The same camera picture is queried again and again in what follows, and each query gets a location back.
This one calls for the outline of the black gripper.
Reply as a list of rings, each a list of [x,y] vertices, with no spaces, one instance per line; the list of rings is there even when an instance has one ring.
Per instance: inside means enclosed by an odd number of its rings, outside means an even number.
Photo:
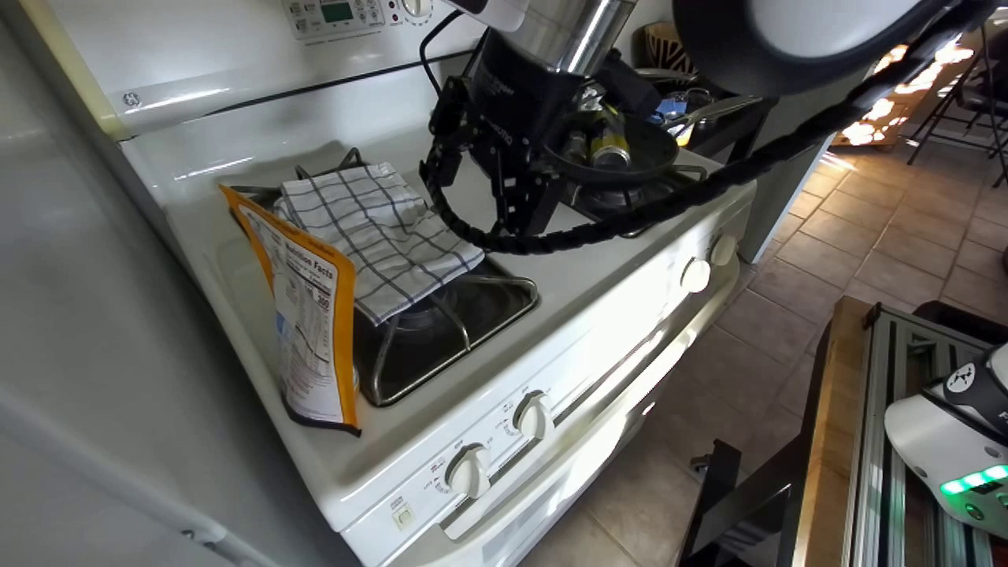
[[[494,237],[536,237],[559,208],[559,182],[545,170],[548,129],[575,107],[579,76],[548,73],[484,31],[459,76],[442,87],[432,111],[432,150],[422,161],[429,189],[453,182],[474,159],[492,180]]]

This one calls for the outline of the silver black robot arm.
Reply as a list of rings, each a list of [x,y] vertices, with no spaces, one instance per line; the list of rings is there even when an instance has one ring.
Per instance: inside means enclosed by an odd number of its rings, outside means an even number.
[[[701,76],[734,95],[777,99],[904,57],[837,105],[701,182],[652,206],[550,235],[563,185],[638,189],[675,177],[667,163],[605,170],[563,155],[578,99],[605,78],[638,0],[450,0],[484,34],[458,76],[434,87],[432,151],[418,163],[437,217],[490,251],[545,256],[662,224],[755,180],[810,142],[861,121],[920,73],[954,34],[1001,0],[670,0],[675,30]]]

